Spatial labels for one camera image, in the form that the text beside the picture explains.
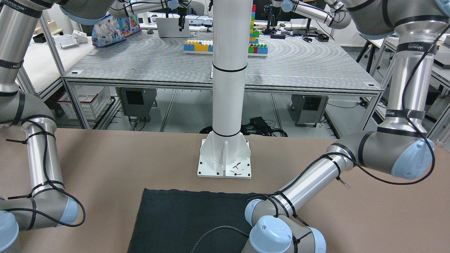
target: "white plastic basket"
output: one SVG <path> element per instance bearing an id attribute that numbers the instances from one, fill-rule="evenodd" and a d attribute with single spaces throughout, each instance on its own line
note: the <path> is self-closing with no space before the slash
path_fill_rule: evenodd
<path id="1" fill-rule="evenodd" d="M 108 87 L 81 86 L 76 88 L 76 92 L 78 94 L 78 98 L 80 99 L 81 107 L 83 108 L 88 120 L 95 120 L 111 99 Z M 58 99 L 57 103 L 61 105 L 69 119 L 77 119 L 75 109 L 70 102 L 69 94 L 64 92 Z"/>

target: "colorful bag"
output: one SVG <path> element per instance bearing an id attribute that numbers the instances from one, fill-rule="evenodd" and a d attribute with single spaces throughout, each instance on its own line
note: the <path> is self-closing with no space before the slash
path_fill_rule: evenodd
<path id="1" fill-rule="evenodd" d="M 92 30 L 92 44 L 96 47 L 103 47 L 126 40 L 119 26 L 117 19 L 108 15 L 94 25 Z"/>
<path id="2" fill-rule="evenodd" d="M 125 37 L 131 36 L 141 31 L 138 15 L 132 15 L 129 18 L 118 18 L 120 29 Z"/>

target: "tan table surface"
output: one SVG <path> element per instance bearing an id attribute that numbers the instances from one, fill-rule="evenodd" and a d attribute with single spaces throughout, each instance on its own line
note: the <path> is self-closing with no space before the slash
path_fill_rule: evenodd
<path id="1" fill-rule="evenodd" d="M 23 134 L 0 130 L 4 197 L 30 190 L 26 146 L 9 137 Z M 145 187 L 272 193 L 333 141 L 250 136 L 253 178 L 246 180 L 196 176 L 203 135 L 58 129 L 56 137 L 66 189 L 85 205 L 87 219 L 77 228 L 21 232 L 23 252 L 124 253 Z M 435 172 L 417 185 L 387 185 L 354 168 L 342 175 L 351 190 L 334 181 L 299 214 L 324 234 L 328 253 L 450 252 L 450 154 L 437 148 L 436 157 Z"/>

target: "light blue joint cap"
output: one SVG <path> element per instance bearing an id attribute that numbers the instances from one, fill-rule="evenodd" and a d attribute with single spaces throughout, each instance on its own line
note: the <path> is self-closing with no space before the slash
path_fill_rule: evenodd
<path id="1" fill-rule="evenodd" d="M 291 0 L 283 0 L 283 3 L 281 4 L 281 9 L 284 12 L 290 12 L 292 10 L 292 1 Z"/>
<path id="2" fill-rule="evenodd" d="M 60 221 L 72 224 L 78 217 L 78 204 L 72 198 L 67 198 L 66 209 L 64 210 L 63 216 Z"/>
<path id="3" fill-rule="evenodd" d="M 171 9 L 171 10 L 175 10 L 176 8 L 178 8 L 178 0 L 170 0 L 167 2 L 167 6 Z"/>
<path id="4" fill-rule="evenodd" d="M 382 34 L 382 35 L 368 35 L 368 34 L 364 34 L 362 32 L 360 32 L 360 34 L 366 40 L 380 40 L 380 39 L 386 38 L 387 36 L 391 36 L 392 34 L 394 34 L 394 31 L 386 33 L 386 34 Z"/>
<path id="5" fill-rule="evenodd" d="M 314 241 L 315 241 L 314 253 L 325 253 L 327 251 L 327 244 L 325 242 L 324 235 L 319 230 L 317 230 L 313 227 L 307 226 L 307 228 L 311 229 L 311 232 L 314 236 Z"/>
<path id="6" fill-rule="evenodd" d="M 434 150 L 433 141 L 427 140 Z M 431 153 L 427 144 L 423 139 L 418 140 L 403 151 L 392 167 L 391 174 L 409 180 L 418 178 L 427 171 L 431 160 Z"/>
<path id="7" fill-rule="evenodd" d="M 66 14 L 71 20 L 80 23 L 82 25 L 85 26 L 93 26 L 95 24 L 97 24 L 98 22 L 102 21 L 102 19 L 104 17 L 98 18 L 98 19 L 86 19 L 86 18 L 79 18 L 77 16 L 74 16 L 72 14 L 70 14 L 69 12 L 67 12 L 66 10 L 64 10 L 64 8 L 62 6 L 60 6 L 61 11 Z"/>
<path id="8" fill-rule="evenodd" d="M 259 253 L 285 253 L 292 243 L 292 231 L 281 219 L 266 215 L 252 228 L 249 239 Z"/>
<path id="9" fill-rule="evenodd" d="M 248 203 L 248 205 L 245 207 L 245 220 L 250 224 L 250 226 L 253 226 L 252 224 L 252 217 L 253 217 L 253 210 L 255 210 L 255 206 L 261 202 L 261 199 L 254 199 Z"/>
<path id="10" fill-rule="evenodd" d="M 19 224 L 10 212 L 0 211 L 0 252 L 9 248 L 19 235 Z"/>
<path id="11" fill-rule="evenodd" d="M 436 0 L 436 3 L 441 8 L 441 11 L 450 17 L 450 0 Z"/>

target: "black cloth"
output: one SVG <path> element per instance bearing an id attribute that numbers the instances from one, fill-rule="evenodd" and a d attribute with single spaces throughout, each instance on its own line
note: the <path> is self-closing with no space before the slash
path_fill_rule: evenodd
<path id="1" fill-rule="evenodd" d="M 204 233 L 234 226 L 247 235 L 251 194 L 144 189 L 128 253 L 189 253 Z M 240 253 L 247 238 L 229 229 L 208 234 L 194 253 Z"/>

